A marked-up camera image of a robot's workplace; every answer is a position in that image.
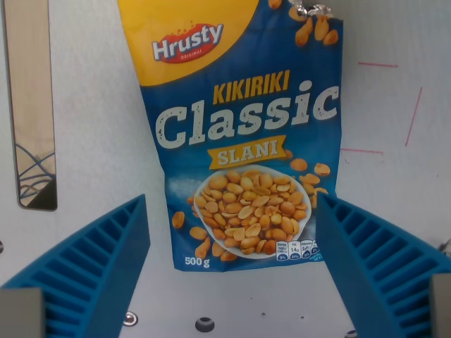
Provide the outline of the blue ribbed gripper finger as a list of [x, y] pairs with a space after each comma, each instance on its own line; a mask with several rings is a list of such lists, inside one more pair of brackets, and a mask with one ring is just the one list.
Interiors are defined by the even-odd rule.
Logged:
[[149, 247], [141, 194], [64, 239], [2, 287], [42, 291], [47, 337], [118, 337]]
[[432, 337], [429, 289], [450, 259], [335, 196], [317, 196], [316, 243], [358, 337]]

